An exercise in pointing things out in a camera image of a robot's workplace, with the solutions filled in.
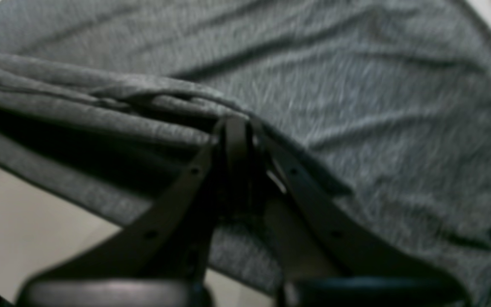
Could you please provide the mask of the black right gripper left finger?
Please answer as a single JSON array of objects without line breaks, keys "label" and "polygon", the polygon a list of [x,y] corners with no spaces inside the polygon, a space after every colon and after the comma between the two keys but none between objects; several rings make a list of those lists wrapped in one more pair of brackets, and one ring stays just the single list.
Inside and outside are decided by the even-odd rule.
[{"label": "black right gripper left finger", "polygon": [[203,280],[220,190],[234,146],[247,155],[248,122],[218,122],[208,144],[134,223],[25,283],[18,307],[212,307]]}]

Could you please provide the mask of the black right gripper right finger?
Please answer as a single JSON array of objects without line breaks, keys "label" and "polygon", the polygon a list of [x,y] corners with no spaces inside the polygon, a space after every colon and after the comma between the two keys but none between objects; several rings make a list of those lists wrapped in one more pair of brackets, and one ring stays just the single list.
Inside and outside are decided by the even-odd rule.
[{"label": "black right gripper right finger", "polygon": [[249,123],[264,218],[284,274],[279,307],[469,305],[448,272],[409,256],[353,221],[258,121]]}]

